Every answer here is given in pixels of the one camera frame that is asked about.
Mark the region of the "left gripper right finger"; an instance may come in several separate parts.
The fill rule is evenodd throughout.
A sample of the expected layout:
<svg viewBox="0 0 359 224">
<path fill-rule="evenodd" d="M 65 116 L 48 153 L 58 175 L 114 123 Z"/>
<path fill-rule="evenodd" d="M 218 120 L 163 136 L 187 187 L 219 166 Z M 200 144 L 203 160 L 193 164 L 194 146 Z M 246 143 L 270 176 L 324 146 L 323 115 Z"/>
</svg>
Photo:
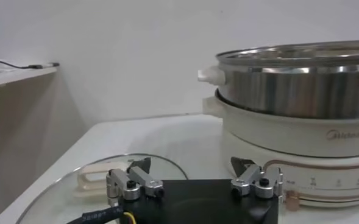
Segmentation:
<svg viewBox="0 0 359 224">
<path fill-rule="evenodd" d="M 279 167 L 262 167 L 250 159 L 231 157 L 230 163 L 235 177 L 230 181 L 230 194 L 235 202 L 250 194 L 261 200 L 276 197 L 283 203 L 283 173 Z"/>
</svg>

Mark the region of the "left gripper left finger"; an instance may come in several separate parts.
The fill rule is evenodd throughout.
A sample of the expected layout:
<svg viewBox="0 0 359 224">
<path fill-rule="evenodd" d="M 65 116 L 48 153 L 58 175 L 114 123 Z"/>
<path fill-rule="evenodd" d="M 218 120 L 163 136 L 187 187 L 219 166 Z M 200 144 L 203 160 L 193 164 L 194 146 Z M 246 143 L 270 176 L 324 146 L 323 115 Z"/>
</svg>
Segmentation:
<svg viewBox="0 0 359 224">
<path fill-rule="evenodd" d="M 106 175 L 108 205 L 114 207 L 119 198 L 136 201 L 142 195 L 161 199 L 164 197 L 162 180 L 150 176 L 151 158 L 132 161 L 125 170 L 109 169 Z"/>
</svg>

